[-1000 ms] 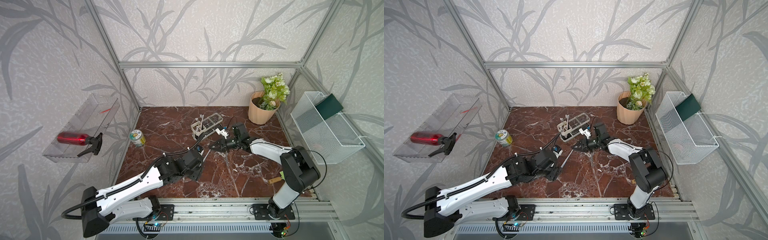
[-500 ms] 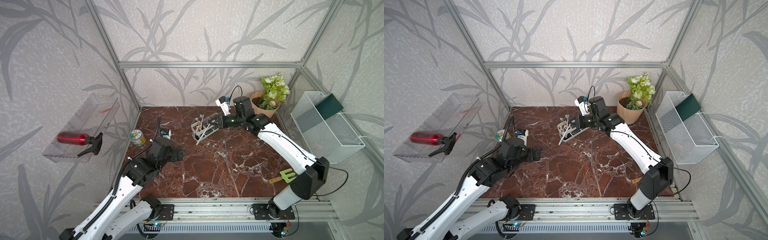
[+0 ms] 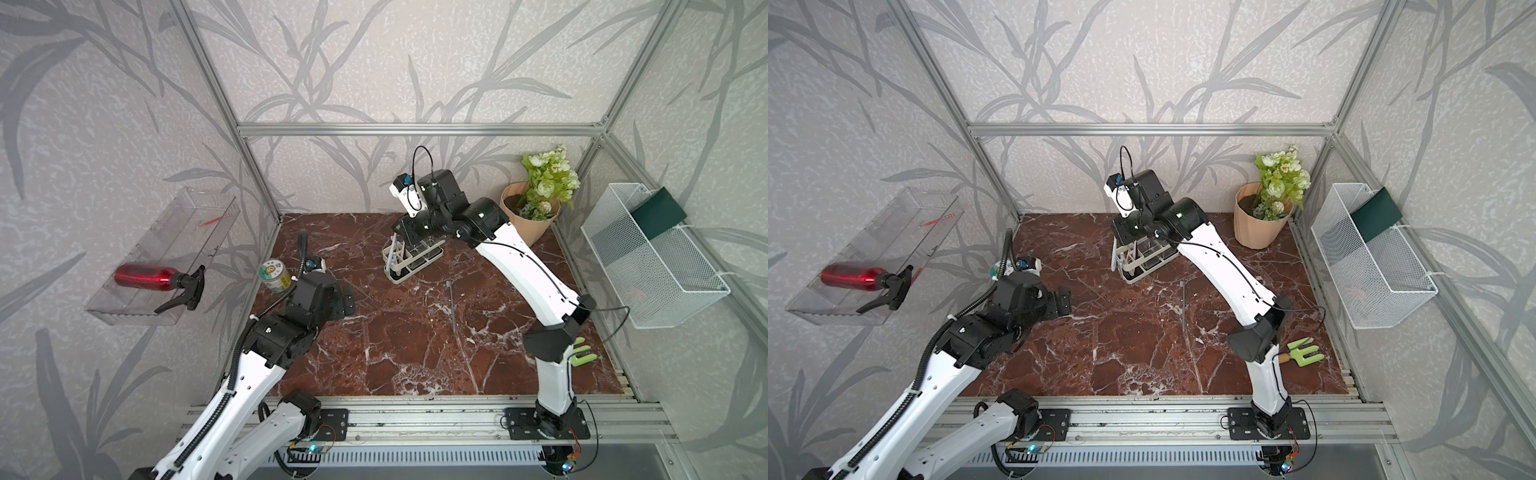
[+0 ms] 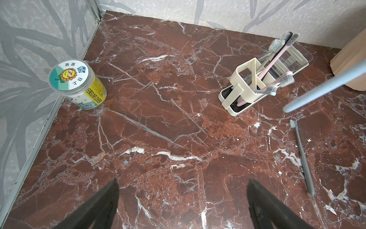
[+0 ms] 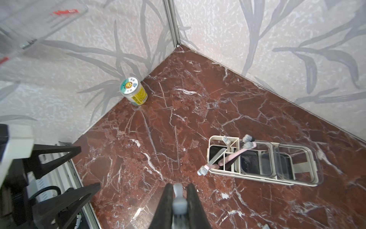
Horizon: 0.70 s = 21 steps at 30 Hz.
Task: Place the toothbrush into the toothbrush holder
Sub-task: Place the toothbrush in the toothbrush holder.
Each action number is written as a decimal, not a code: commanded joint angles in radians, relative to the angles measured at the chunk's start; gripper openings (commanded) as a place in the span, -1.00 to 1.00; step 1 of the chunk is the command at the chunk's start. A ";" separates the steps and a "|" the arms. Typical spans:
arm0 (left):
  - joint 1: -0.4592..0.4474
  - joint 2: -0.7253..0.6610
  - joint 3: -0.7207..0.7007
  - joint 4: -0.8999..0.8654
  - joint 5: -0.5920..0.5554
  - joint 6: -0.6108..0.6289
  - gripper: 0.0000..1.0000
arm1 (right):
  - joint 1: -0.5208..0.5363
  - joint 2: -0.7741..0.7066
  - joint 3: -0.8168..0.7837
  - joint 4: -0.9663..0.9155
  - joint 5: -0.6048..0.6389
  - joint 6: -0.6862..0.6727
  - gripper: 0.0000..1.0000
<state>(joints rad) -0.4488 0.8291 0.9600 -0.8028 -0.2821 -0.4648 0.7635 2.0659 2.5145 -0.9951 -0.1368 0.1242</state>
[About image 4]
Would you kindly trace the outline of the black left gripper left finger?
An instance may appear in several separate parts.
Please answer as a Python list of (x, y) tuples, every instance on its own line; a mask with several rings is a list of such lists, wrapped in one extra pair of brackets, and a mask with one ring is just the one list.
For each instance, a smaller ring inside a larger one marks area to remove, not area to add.
[(110, 229), (119, 197), (117, 179), (113, 179), (54, 228)]

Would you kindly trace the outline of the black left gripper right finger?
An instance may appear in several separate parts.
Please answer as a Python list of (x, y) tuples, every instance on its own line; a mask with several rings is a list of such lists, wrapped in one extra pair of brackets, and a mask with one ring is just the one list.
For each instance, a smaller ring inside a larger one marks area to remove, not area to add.
[(255, 229), (312, 228), (257, 180), (249, 180), (246, 193)]

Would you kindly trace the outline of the dark grey toothbrush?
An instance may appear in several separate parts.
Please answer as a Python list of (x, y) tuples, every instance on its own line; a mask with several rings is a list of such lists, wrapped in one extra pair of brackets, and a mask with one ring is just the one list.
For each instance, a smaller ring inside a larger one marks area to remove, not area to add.
[(311, 172), (310, 172), (310, 169), (309, 169), (309, 166), (307, 163), (307, 158), (306, 158), (306, 155), (305, 155), (305, 152), (303, 149), (297, 122), (294, 120), (290, 120), (289, 124), (295, 130), (298, 149), (300, 152), (300, 160), (301, 160), (301, 164), (302, 164), (302, 168), (303, 168), (303, 173), (304, 173), (304, 177), (305, 177), (305, 181), (306, 181), (308, 194), (310, 196), (315, 196), (315, 188), (314, 188), (314, 184), (312, 181)]

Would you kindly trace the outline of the pink toothbrush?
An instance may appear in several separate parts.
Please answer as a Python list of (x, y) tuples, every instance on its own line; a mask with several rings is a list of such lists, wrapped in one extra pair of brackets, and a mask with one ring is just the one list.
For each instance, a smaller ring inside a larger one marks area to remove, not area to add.
[(269, 85), (265, 85), (265, 87), (261, 88), (261, 90), (268, 89), (270, 86), (275, 86), (275, 85), (279, 86), (279, 87), (286, 87), (290, 84), (293, 84), (295, 82), (293, 75), (294, 74), (291, 71), (285, 72), (284, 74), (282, 74), (279, 78), (274, 80)]
[[(291, 38), (286, 42), (286, 44), (282, 47), (280, 52), (274, 56), (272, 61), (267, 65), (267, 67), (261, 72), (260, 77), (264, 77), (268, 71), (272, 68), (272, 66), (279, 60), (279, 58), (282, 56), (282, 54), (285, 53), (285, 51), (293, 45), (293, 43), (297, 40), (299, 37), (299, 33), (294, 33)], [(257, 98), (259, 98), (262, 94), (254, 93), (254, 95), (245, 95), (240, 96), (240, 98), (237, 101), (237, 106), (243, 106), (245, 103), (253, 103)]]

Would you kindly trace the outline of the black toothbrush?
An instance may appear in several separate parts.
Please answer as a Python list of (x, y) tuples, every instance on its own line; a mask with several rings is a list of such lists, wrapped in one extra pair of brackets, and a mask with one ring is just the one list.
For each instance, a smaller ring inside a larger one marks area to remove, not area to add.
[(274, 56), (280, 52), (281, 48), (286, 44), (286, 42), (291, 38), (293, 33), (291, 31), (285, 32), (280, 39), (274, 39), (270, 44), (268, 51), (258, 57), (259, 62), (271, 61)]

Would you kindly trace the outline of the light blue long toothbrush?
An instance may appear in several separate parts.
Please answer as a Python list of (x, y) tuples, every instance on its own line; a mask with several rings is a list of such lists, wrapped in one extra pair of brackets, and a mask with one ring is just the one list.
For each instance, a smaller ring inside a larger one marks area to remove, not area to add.
[(278, 85), (268, 85), (267, 87), (265, 87), (261, 90), (253, 89), (253, 92), (257, 93), (257, 94), (266, 94), (266, 95), (270, 95), (270, 96), (276, 96), (278, 88), (279, 88)]

